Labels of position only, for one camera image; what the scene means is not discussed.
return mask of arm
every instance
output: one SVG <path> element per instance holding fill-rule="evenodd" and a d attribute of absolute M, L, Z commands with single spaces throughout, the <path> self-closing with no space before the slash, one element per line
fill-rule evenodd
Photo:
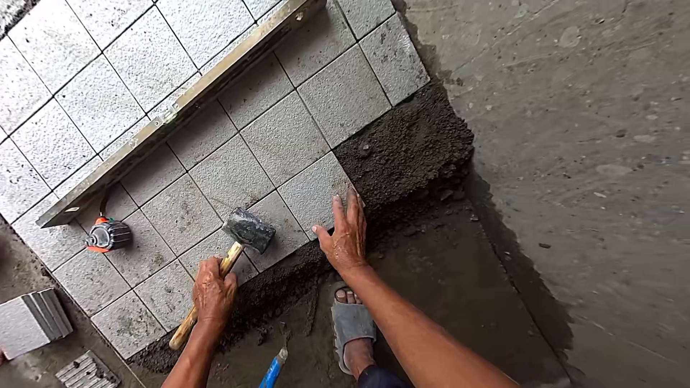
<path fill-rule="evenodd" d="M 376 275 L 364 259 L 366 220 L 359 195 L 348 190 L 348 210 L 333 198 L 335 232 L 314 226 L 321 249 L 362 299 L 395 357 L 416 387 L 516 387 L 498 368 L 452 338 Z"/>

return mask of hand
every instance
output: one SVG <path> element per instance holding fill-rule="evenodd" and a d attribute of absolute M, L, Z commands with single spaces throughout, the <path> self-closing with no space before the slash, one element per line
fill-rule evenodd
<path fill-rule="evenodd" d="M 347 190 L 347 207 L 346 215 L 340 196 L 333 197 L 333 236 L 321 225 L 314 225 L 311 229 L 318 236 L 321 250 L 328 261 L 341 276 L 347 271 L 368 265 L 364 259 L 366 220 L 362 199 L 353 187 Z"/>

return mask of floor tile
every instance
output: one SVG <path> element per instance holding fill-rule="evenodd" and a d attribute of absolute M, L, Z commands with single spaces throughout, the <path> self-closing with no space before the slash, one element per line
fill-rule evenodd
<path fill-rule="evenodd" d="M 199 68 L 254 23 L 242 0 L 158 0 L 156 5 Z"/>
<path fill-rule="evenodd" d="M 9 36 L 53 93 L 99 54 L 65 0 L 41 1 Z"/>
<path fill-rule="evenodd" d="M 275 228 L 275 236 L 273 236 L 264 254 L 260 255 L 258 251 L 251 248 L 245 249 L 247 256 L 259 271 L 274 265 L 309 242 L 306 234 L 277 191 L 267 195 L 256 205 L 250 207 L 248 211 Z"/>
<path fill-rule="evenodd" d="M 115 69 L 99 56 L 55 98 L 96 152 L 144 116 Z"/>
<path fill-rule="evenodd" d="M 131 289 L 103 253 L 88 249 L 62 264 L 53 275 L 87 316 Z"/>
<path fill-rule="evenodd" d="M 134 291 L 114 301 L 91 318 L 122 358 L 129 358 L 166 331 Z"/>
<path fill-rule="evenodd" d="M 178 327 L 194 307 L 192 286 L 194 281 L 175 260 L 134 288 L 149 311 L 166 331 Z"/>
<path fill-rule="evenodd" d="M 391 108 L 355 45 L 297 88 L 331 148 Z"/>
<path fill-rule="evenodd" d="M 187 174 L 153 197 L 141 210 L 176 255 L 194 246 L 222 224 Z"/>
<path fill-rule="evenodd" d="M 189 170 L 221 217 L 247 208 L 274 187 L 240 136 L 235 136 Z"/>
<path fill-rule="evenodd" d="M 330 0 L 326 9 L 281 42 L 275 54 L 293 84 L 299 85 L 353 44 L 355 37 Z"/>
<path fill-rule="evenodd" d="M 0 144 L 0 214 L 14 222 L 50 192 L 11 139 Z"/>
<path fill-rule="evenodd" d="M 140 210 L 122 221 L 132 229 L 132 244 L 107 252 L 106 256 L 134 287 L 172 262 L 175 254 Z"/>
<path fill-rule="evenodd" d="M 331 150 L 297 92 L 283 98 L 241 133 L 275 186 Z"/>
<path fill-rule="evenodd" d="M 151 0 L 68 0 L 68 3 L 101 49 L 153 5 Z"/>
<path fill-rule="evenodd" d="M 344 203 L 349 182 L 335 155 L 329 152 L 280 186 L 278 192 L 309 239 L 314 240 L 316 235 L 311 231 L 313 225 L 333 228 L 332 198 L 338 194 Z"/>
<path fill-rule="evenodd" d="M 117 38 L 105 54 L 146 112 L 197 71 L 156 7 Z"/>
<path fill-rule="evenodd" d="M 168 145 L 189 170 L 236 133 L 225 110 L 214 100 L 168 139 Z"/>
<path fill-rule="evenodd" d="M 398 14 L 372 31 L 359 45 L 393 105 L 429 82 L 429 75 Z"/>
<path fill-rule="evenodd" d="M 227 87 L 218 100 L 241 129 L 293 89 L 275 55 L 269 54 Z"/>
<path fill-rule="evenodd" d="M 50 92 L 10 38 L 0 40 L 0 126 L 12 133 L 50 99 Z"/>

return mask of gray tile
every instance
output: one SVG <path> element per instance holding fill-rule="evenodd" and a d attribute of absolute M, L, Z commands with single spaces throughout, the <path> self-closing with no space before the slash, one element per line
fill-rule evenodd
<path fill-rule="evenodd" d="M 55 98 L 96 152 L 144 116 L 103 55 L 86 66 Z"/>
<path fill-rule="evenodd" d="M 0 144 L 0 214 L 14 222 L 50 192 L 11 139 Z"/>
<path fill-rule="evenodd" d="M 168 145 L 189 170 L 236 133 L 225 110 L 214 100 L 168 139 Z"/>
<path fill-rule="evenodd" d="M 138 285 L 134 292 L 163 325 L 173 330 L 194 306 L 192 286 L 194 280 L 175 260 Z"/>
<path fill-rule="evenodd" d="M 106 253 L 112 265 L 134 287 L 175 259 L 175 254 L 141 211 L 123 220 L 132 229 L 132 244 Z"/>
<path fill-rule="evenodd" d="M 254 23 L 242 0 L 158 0 L 156 4 L 199 68 Z"/>
<path fill-rule="evenodd" d="M 141 210 L 176 255 L 194 246 L 222 224 L 187 174 L 153 197 Z"/>
<path fill-rule="evenodd" d="M 101 310 L 91 321 L 122 358 L 133 356 L 166 333 L 134 291 Z"/>
<path fill-rule="evenodd" d="M 337 0 L 357 39 L 395 13 L 391 0 Z"/>
<path fill-rule="evenodd" d="M 4 131 L 14 131 L 48 99 L 50 92 L 10 38 L 0 40 L 0 126 Z"/>
<path fill-rule="evenodd" d="M 358 45 L 297 91 L 331 148 L 391 108 Z"/>
<path fill-rule="evenodd" d="M 275 104 L 241 133 L 275 186 L 331 150 L 297 92 Z"/>
<path fill-rule="evenodd" d="M 312 193 L 304 192 L 302 195 L 311 196 Z M 272 192 L 256 205 L 250 207 L 249 213 L 275 228 L 275 236 L 273 236 L 263 255 L 254 249 L 245 249 L 247 256 L 259 271 L 274 265 L 294 252 L 295 249 L 309 242 L 306 234 L 277 191 Z"/>
<path fill-rule="evenodd" d="M 218 100 L 233 123 L 243 128 L 293 89 L 275 55 L 269 54 L 227 87 Z"/>
<path fill-rule="evenodd" d="M 54 99 L 16 130 L 12 139 L 51 188 L 95 155 Z"/>
<path fill-rule="evenodd" d="M 120 35 L 105 54 L 146 112 L 197 71 L 156 7 Z"/>
<path fill-rule="evenodd" d="M 329 152 L 280 186 L 278 192 L 309 239 L 314 240 L 316 235 L 311 231 L 313 225 L 333 228 L 331 198 L 338 194 L 344 202 L 349 182 L 335 155 Z"/>
<path fill-rule="evenodd" d="M 359 45 L 393 105 L 429 81 L 398 14 L 372 31 Z"/>
<path fill-rule="evenodd" d="M 235 136 L 189 170 L 211 206 L 227 217 L 236 207 L 247 208 L 274 187 L 240 136 Z"/>
<path fill-rule="evenodd" d="M 120 182 L 130 193 L 134 202 L 141 206 L 182 174 L 184 174 L 184 167 L 170 147 L 162 144 Z"/>
<path fill-rule="evenodd" d="M 299 85 L 355 43 L 355 37 L 333 0 L 309 23 L 275 49 L 290 80 Z"/>
<path fill-rule="evenodd" d="M 87 316 L 131 289 L 103 253 L 88 249 L 62 264 L 53 275 Z"/>
<path fill-rule="evenodd" d="M 53 93 L 99 54 L 65 0 L 38 3 L 9 36 Z"/>

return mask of person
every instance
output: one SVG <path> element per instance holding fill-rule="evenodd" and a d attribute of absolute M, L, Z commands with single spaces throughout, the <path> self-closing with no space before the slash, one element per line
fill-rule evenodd
<path fill-rule="evenodd" d="M 344 283 L 334 287 L 331 312 L 336 353 L 343 371 L 358 387 L 407 387 L 376 365 L 375 328 L 386 338 L 413 385 L 420 387 L 517 387 L 497 367 L 451 337 L 410 302 L 388 287 L 364 256 L 366 220 L 354 188 L 347 192 L 345 211 L 333 197 L 333 235 L 313 227 L 321 250 Z M 193 299 L 199 319 L 188 344 L 162 388 L 205 387 L 215 345 L 225 327 L 237 292 L 237 278 L 219 276 L 219 258 L 202 262 Z"/>

